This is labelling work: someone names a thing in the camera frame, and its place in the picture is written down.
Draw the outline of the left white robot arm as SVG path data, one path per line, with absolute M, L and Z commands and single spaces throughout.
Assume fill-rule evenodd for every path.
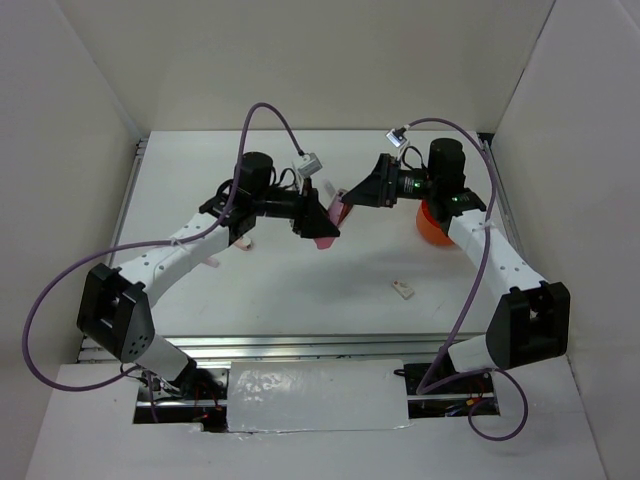
M 123 364 L 135 364 L 161 379 L 176 399 L 198 387 L 216 390 L 213 376 L 155 330 L 152 309 L 196 266 L 233 246 L 260 217 L 282 218 L 303 239 L 337 238 L 338 227 L 321 204 L 312 176 L 322 168 L 317 156 L 294 163 L 294 183 L 272 182 L 273 160 L 261 152 L 243 155 L 235 178 L 216 194 L 164 246 L 115 268 L 93 267 L 85 281 L 77 326 Z

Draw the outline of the orange round divided container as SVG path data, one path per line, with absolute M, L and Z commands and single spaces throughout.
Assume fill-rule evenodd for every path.
M 431 215 L 426 201 L 420 203 L 415 223 L 417 231 L 429 244 L 437 247 L 449 247 L 454 244 Z

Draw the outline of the pink glue bottle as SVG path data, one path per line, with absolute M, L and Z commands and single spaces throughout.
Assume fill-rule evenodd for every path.
M 327 207 L 329 219 L 338 229 L 342 227 L 354 208 L 353 205 L 343 202 L 343 197 L 346 194 L 345 189 L 337 190 Z M 335 240 L 336 237 L 323 237 L 315 239 L 314 242 L 318 250 L 326 250 L 332 246 Z

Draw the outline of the small white red box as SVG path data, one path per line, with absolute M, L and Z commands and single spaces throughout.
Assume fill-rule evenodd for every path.
M 405 281 L 394 280 L 392 287 L 403 300 L 409 300 L 415 295 L 415 290 Z

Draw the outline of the pink white mini stapler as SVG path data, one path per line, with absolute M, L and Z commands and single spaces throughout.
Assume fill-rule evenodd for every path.
M 238 239 L 234 245 L 243 251 L 248 251 L 252 249 L 253 243 L 249 237 L 242 237 Z

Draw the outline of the orange grey correction tape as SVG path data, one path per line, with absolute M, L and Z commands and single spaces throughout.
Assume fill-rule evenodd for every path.
M 333 197 L 336 194 L 336 189 L 335 189 L 334 185 L 329 180 L 324 180 L 323 181 L 323 186 L 324 186 L 324 189 L 325 189 L 326 193 L 330 197 Z

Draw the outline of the white cover plate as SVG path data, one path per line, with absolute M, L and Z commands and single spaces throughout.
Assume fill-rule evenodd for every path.
M 233 433 L 382 431 L 410 425 L 397 359 L 235 362 L 227 388 Z

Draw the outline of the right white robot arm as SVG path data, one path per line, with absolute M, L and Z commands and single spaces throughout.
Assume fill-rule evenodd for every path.
M 393 207 L 400 199 L 425 202 L 435 226 L 458 246 L 481 274 L 496 309 L 486 332 L 455 343 L 436 379 L 448 392 L 460 391 L 471 371 L 512 368 L 562 356 L 569 336 L 570 293 L 533 270 L 490 225 L 487 208 L 466 187 L 462 144 L 450 138 L 431 142 L 428 163 L 404 170 L 389 154 L 380 155 L 373 171 L 348 191 L 352 206 Z

